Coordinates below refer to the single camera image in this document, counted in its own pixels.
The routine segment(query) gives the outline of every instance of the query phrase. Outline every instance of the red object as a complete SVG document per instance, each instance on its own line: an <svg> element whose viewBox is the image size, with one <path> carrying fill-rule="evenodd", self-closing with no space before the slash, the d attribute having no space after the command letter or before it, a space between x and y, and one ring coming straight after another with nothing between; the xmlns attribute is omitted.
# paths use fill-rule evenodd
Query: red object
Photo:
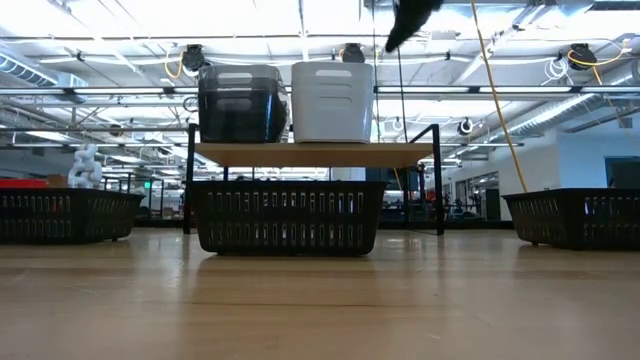
<svg viewBox="0 0 640 360"><path fill-rule="evenodd" d="M47 187L47 180L40 179L0 179L0 189L30 188L40 189Z"/></svg>

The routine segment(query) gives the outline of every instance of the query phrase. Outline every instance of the black storage bin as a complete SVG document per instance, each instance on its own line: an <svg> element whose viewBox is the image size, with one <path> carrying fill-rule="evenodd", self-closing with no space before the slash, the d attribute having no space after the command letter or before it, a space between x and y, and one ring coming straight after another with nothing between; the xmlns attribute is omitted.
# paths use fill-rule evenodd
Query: black storage bin
<svg viewBox="0 0 640 360"><path fill-rule="evenodd" d="M503 198L522 240L576 250L640 249L640 190L559 189Z"/></svg>
<svg viewBox="0 0 640 360"><path fill-rule="evenodd" d="M373 249L386 183L190 183L200 245L236 254L365 255Z"/></svg>
<svg viewBox="0 0 640 360"><path fill-rule="evenodd" d="M212 66L201 71L198 81L200 141L280 141L289 120L287 102L283 100L287 98L286 90L277 69L275 73L260 70L265 70L265 66ZM248 77L221 77L236 73Z"/></svg>
<svg viewBox="0 0 640 360"><path fill-rule="evenodd" d="M128 236L142 195L0 189L0 242L85 243Z"/></svg>

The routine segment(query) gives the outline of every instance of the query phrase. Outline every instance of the white storage bin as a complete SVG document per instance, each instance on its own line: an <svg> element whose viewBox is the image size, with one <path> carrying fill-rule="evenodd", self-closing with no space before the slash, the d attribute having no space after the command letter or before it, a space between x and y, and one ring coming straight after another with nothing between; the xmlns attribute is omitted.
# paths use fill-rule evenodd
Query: white storage bin
<svg viewBox="0 0 640 360"><path fill-rule="evenodd" d="M292 67L295 142L368 143L373 119L373 67L299 62Z"/></svg>

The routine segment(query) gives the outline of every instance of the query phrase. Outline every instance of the storage bin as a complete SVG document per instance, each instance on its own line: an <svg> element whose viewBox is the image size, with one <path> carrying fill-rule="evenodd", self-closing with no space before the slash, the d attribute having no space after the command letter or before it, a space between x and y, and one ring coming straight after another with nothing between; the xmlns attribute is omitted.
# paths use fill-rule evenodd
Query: storage bin
<svg viewBox="0 0 640 360"><path fill-rule="evenodd" d="M300 62L292 67L295 142L368 143L373 119L373 67Z"/></svg>
<svg viewBox="0 0 640 360"><path fill-rule="evenodd" d="M206 251L364 255L374 245L386 184L194 181L189 186Z"/></svg>
<svg viewBox="0 0 640 360"><path fill-rule="evenodd" d="M522 240L576 250L640 249L640 190L558 189L503 198Z"/></svg>
<svg viewBox="0 0 640 360"><path fill-rule="evenodd" d="M142 195L0 189L0 242L84 243L128 236Z"/></svg>
<svg viewBox="0 0 640 360"><path fill-rule="evenodd" d="M288 136L288 96L272 66L203 68L198 115L202 142L274 143Z"/></svg>

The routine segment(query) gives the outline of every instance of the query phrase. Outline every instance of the black metal frame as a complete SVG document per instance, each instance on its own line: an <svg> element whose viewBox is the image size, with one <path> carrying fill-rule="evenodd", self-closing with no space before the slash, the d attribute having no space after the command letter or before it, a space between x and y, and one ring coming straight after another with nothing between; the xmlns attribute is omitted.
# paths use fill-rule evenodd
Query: black metal frame
<svg viewBox="0 0 640 360"><path fill-rule="evenodd" d="M190 184L193 181L193 169L194 169L194 159L195 159L195 148L196 148L196 130L198 129L197 124L189 124L189 143L187 147L187 178L186 185L184 190L184 223L183 223L183 233L190 234L191 233L191 191ZM410 143L415 143L420 140L424 135L431 132L433 138L432 146L433 150L433 167L435 168L435 185L436 185L436 234L443 235L444 234L444 206L443 206L443 197L442 197L442 159L440 156L440 127L437 124L429 125L426 129L422 130L416 137L411 139ZM404 228L409 228L409 187L407 186L409 183L408 169L406 170L406 174L404 176L405 186L404 190L404 209L405 209L405 221ZM229 179L229 168L224 168L224 180ZM420 199L424 197L424 181L420 181Z"/></svg>

